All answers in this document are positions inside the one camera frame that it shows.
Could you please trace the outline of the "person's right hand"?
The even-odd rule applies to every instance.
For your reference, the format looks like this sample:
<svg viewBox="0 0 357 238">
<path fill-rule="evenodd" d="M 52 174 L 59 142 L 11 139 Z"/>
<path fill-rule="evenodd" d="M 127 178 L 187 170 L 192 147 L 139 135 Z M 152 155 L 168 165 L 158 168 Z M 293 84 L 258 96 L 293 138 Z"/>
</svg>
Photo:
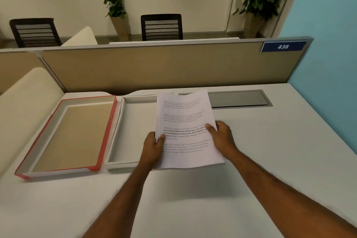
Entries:
<svg viewBox="0 0 357 238">
<path fill-rule="evenodd" d="M 218 135 L 215 138 L 212 138 L 214 146 L 226 159 L 231 161 L 239 151 L 235 144 L 231 129 L 226 123 L 219 120 L 216 121 L 216 127 Z"/>
</svg>

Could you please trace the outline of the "person's left hand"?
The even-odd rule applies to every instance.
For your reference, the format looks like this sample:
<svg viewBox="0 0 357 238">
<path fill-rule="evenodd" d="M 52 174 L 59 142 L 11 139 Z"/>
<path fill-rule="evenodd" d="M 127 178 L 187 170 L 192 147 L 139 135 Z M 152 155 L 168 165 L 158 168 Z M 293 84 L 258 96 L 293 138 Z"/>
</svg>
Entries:
<svg viewBox="0 0 357 238">
<path fill-rule="evenodd" d="M 162 158 L 163 145 L 156 144 L 155 132 L 149 132 L 145 138 L 143 150 L 138 163 L 138 167 L 146 170 L 152 170 Z"/>
</svg>

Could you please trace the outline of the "printed white paper sheet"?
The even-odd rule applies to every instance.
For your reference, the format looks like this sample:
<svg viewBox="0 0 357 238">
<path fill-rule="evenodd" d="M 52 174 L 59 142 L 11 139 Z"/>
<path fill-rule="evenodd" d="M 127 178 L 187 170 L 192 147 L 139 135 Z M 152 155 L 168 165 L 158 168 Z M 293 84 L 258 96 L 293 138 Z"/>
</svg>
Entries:
<svg viewBox="0 0 357 238">
<path fill-rule="evenodd" d="M 187 95 L 157 95 L 156 139 L 165 135 L 156 169 L 188 169 L 224 164 L 206 124 L 217 130 L 207 90 Z"/>
</svg>

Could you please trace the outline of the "person's left forearm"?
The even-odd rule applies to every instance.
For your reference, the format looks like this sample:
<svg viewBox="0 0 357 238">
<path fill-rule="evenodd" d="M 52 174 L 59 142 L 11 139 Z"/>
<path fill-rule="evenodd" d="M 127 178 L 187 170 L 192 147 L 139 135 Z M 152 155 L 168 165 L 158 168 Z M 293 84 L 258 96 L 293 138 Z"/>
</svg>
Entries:
<svg viewBox="0 0 357 238">
<path fill-rule="evenodd" d="M 153 164 L 139 162 L 82 238 L 130 238 L 143 187 Z"/>
</svg>

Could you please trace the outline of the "person's right forearm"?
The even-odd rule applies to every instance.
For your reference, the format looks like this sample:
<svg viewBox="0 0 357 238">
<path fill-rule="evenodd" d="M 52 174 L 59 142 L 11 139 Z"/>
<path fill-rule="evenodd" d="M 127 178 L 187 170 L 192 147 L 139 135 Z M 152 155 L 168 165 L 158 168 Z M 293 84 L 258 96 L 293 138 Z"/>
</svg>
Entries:
<svg viewBox="0 0 357 238">
<path fill-rule="evenodd" d="M 284 238 L 357 238 L 353 226 L 233 149 L 226 156 Z"/>
</svg>

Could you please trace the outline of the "white box tray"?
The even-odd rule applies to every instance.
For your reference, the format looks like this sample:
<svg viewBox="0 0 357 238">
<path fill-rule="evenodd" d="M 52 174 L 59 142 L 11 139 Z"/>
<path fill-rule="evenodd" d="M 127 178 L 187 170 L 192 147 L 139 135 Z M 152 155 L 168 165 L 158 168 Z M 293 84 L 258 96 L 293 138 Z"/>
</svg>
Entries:
<svg viewBox="0 0 357 238">
<path fill-rule="evenodd" d="M 138 165 L 143 143 L 156 130 L 157 94 L 122 96 L 120 114 L 103 168 L 134 168 Z"/>
</svg>

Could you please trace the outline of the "beige desk partition panel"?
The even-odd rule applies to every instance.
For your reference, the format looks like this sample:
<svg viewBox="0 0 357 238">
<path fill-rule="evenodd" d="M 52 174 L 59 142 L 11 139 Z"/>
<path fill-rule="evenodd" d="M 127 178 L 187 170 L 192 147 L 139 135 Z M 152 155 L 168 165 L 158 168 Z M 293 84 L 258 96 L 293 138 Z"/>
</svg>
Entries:
<svg viewBox="0 0 357 238">
<path fill-rule="evenodd" d="M 301 51 L 264 52 L 264 42 L 307 41 Z M 115 95 L 163 88 L 287 83 L 312 37 L 118 42 L 0 49 L 0 94 L 34 68 L 62 91 Z"/>
</svg>

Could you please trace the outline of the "red-edged box lid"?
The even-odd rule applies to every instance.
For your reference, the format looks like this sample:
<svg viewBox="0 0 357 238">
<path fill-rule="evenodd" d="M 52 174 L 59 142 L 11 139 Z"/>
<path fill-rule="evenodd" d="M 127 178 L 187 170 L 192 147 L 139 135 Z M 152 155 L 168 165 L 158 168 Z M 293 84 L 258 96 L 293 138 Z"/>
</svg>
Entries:
<svg viewBox="0 0 357 238">
<path fill-rule="evenodd" d="M 100 171 L 117 112 L 113 95 L 61 100 L 14 174 L 29 180 Z"/>
</svg>

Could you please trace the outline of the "blue number sign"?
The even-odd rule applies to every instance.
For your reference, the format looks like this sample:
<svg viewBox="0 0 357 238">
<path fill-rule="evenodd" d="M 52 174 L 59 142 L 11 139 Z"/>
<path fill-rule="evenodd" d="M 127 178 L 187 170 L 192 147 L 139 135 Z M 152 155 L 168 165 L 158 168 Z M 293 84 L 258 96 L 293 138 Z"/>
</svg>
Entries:
<svg viewBox="0 0 357 238">
<path fill-rule="evenodd" d="M 264 52 L 294 52 L 301 51 L 307 41 L 277 41 L 264 42 L 261 53 Z"/>
</svg>

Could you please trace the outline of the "black slatted office chair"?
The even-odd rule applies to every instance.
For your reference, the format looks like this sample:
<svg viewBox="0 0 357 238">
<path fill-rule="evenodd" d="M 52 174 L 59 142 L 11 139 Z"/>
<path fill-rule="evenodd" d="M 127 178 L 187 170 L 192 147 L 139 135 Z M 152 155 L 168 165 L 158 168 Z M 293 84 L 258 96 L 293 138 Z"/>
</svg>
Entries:
<svg viewBox="0 0 357 238">
<path fill-rule="evenodd" d="M 141 15 L 142 41 L 183 40 L 181 14 Z"/>
<path fill-rule="evenodd" d="M 22 18 L 9 21 L 19 48 L 62 46 L 53 18 Z"/>
</svg>

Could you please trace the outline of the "small potted green plant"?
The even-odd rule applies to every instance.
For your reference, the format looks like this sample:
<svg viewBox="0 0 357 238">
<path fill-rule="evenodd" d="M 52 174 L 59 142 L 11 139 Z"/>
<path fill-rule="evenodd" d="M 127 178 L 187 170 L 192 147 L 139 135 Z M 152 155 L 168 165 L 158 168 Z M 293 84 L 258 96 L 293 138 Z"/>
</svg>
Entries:
<svg viewBox="0 0 357 238">
<path fill-rule="evenodd" d="M 104 4 L 109 9 L 106 17 L 109 16 L 111 19 L 119 41 L 129 42 L 131 40 L 131 29 L 124 0 L 104 0 Z"/>
</svg>

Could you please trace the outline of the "cream curved side divider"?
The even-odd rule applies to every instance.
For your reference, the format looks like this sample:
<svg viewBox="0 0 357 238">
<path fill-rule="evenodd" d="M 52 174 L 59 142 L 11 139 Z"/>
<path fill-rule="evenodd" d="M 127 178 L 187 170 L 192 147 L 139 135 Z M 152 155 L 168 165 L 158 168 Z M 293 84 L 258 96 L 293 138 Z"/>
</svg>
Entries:
<svg viewBox="0 0 357 238">
<path fill-rule="evenodd" d="M 0 179 L 63 96 L 43 68 L 32 69 L 0 95 Z"/>
</svg>

